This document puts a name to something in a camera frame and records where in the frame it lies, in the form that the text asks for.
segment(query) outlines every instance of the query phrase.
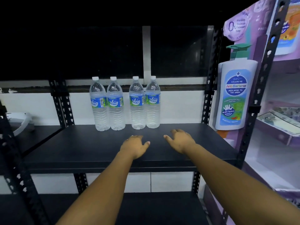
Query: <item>dark window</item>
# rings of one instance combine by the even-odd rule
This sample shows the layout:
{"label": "dark window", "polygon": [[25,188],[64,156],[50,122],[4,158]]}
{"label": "dark window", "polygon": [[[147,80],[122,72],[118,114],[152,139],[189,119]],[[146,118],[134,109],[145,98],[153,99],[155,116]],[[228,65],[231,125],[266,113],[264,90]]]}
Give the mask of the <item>dark window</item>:
{"label": "dark window", "polygon": [[2,29],[1,80],[143,78],[142,27]]}
{"label": "dark window", "polygon": [[211,42],[208,26],[152,26],[151,74],[207,76]]}

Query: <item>right arm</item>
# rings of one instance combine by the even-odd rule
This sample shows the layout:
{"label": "right arm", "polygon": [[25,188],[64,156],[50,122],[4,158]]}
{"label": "right arm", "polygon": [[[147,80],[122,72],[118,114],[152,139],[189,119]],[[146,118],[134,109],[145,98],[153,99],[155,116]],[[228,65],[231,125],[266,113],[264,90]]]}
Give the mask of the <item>right arm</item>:
{"label": "right arm", "polygon": [[171,130],[174,140],[164,138],[196,165],[210,190],[239,224],[300,224],[300,210],[261,182],[195,143],[183,130]]}

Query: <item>water bottle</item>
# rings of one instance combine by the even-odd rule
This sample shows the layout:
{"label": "water bottle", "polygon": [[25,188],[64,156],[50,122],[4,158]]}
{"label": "water bottle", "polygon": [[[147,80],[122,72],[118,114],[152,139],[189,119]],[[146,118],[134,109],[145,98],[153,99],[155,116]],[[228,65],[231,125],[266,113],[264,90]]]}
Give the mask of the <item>water bottle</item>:
{"label": "water bottle", "polygon": [[146,88],[146,125],[157,128],[160,124],[160,88],[156,76],[151,76],[151,82]]}
{"label": "water bottle", "polygon": [[107,88],[108,111],[110,115],[110,126],[113,130],[125,128],[123,91],[117,77],[110,77],[110,84]]}
{"label": "water bottle", "polygon": [[110,128],[110,121],[107,110],[106,91],[99,83],[99,77],[93,76],[93,83],[90,87],[90,97],[94,113],[96,130],[104,131]]}
{"label": "water bottle", "polygon": [[129,88],[131,126],[136,130],[140,130],[146,126],[145,92],[143,86],[139,83],[139,77],[134,76],[132,79],[133,82]]}

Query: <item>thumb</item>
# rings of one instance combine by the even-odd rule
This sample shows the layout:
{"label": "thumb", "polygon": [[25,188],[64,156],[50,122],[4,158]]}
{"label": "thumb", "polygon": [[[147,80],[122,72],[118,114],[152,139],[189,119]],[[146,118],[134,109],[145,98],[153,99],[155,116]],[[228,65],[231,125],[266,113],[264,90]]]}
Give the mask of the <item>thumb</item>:
{"label": "thumb", "polygon": [[163,136],[165,139],[166,139],[166,141],[171,145],[171,147],[172,147],[172,145],[173,145],[173,139],[171,138],[171,137],[169,137],[168,135],[164,135]]}
{"label": "thumb", "polygon": [[144,145],[142,146],[142,149],[144,149],[145,151],[147,150],[147,148],[150,146],[150,141],[147,141],[146,143],[144,143]]}

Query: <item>white hand icon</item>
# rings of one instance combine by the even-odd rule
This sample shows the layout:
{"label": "white hand icon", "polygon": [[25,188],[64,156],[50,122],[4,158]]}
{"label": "white hand icon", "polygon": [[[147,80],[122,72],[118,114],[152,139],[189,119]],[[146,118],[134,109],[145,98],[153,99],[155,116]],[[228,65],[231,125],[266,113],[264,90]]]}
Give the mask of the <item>white hand icon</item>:
{"label": "white hand icon", "polygon": [[232,110],[233,107],[230,107],[230,104],[225,105],[225,107],[223,107],[224,110]]}

